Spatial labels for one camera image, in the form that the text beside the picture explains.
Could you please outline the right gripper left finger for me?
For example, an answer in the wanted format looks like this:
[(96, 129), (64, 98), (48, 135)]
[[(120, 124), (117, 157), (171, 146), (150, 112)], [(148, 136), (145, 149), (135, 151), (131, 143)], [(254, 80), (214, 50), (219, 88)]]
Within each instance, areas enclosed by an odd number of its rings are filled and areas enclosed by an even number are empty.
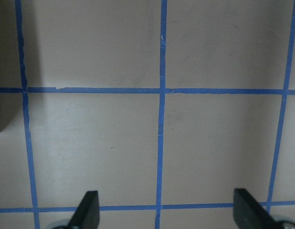
[(100, 223), (98, 191), (87, 191), (69, 221), (68, 229), (97, 229)]

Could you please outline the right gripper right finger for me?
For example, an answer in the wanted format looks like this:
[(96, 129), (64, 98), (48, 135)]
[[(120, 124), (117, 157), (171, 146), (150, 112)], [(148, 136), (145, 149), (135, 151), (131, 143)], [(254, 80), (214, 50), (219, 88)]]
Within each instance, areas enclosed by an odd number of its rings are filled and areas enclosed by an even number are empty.
[(277, 229), (277, 222), (245, 188), (235, 188), (233, 219), (239, 229)]

